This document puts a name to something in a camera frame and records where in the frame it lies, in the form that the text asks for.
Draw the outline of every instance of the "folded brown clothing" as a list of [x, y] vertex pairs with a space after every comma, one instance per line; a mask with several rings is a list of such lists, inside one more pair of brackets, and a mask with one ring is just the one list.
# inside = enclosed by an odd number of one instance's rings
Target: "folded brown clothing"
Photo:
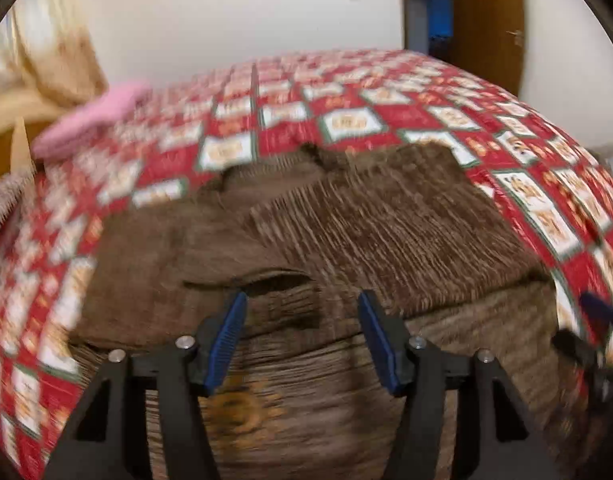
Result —
[[491, 348], [541, 422], [557, 402], [551, 278], [443, 146], [309, 147], [109, 221], [74, 356], [88, 376], [101, 350], [192, 332], [235, 285], [251, 292], [246, 337], [205, 402], [225, 479], [381, 476], [401, 407], [359, 335], [361, 288], [442, 348]]

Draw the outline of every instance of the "wooden door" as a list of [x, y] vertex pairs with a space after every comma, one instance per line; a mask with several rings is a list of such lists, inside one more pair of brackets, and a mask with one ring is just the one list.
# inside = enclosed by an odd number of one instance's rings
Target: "wooden door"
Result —
[[524, 61], [523, 0], [453, 0], [453, 20], [450, 61], [517, 95]]

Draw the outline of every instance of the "bedspread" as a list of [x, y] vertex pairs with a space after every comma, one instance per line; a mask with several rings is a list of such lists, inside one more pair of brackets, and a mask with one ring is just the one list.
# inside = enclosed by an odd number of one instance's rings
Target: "bedspread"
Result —
[[35, 208], [0, 235], [0, 446], [25, 478], [41, 477], [80, 395], [66, 335], [104, 217], [303, 142], [451, 147], [551, 269], [561, 325], [613, 361], [613, 333], [599, 340], [576, 301], [592, 290], [613, 302], [613, 180], [587, 150], [501, 88], [414, 52], [263, 59], [154, 92], [72, 160], [47, 166]]

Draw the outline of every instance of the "door handle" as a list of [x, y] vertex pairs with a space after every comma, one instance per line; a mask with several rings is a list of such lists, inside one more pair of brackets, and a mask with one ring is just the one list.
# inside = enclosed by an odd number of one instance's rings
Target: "door handle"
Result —
[[510, 34], [514, 37], [513, 43], [515, 43], [516, 46], [522, 46], [522, 42], [524, 40], [524, 33], [521, 30], [507, 30], [507, 34]]

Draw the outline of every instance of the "curtain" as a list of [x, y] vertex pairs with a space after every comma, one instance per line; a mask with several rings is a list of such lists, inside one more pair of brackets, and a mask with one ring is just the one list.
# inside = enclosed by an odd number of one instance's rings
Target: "curtain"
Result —
[[0, 72], [65, 108], [107, 87], [78, 0], [17, 0], [0, 25]]

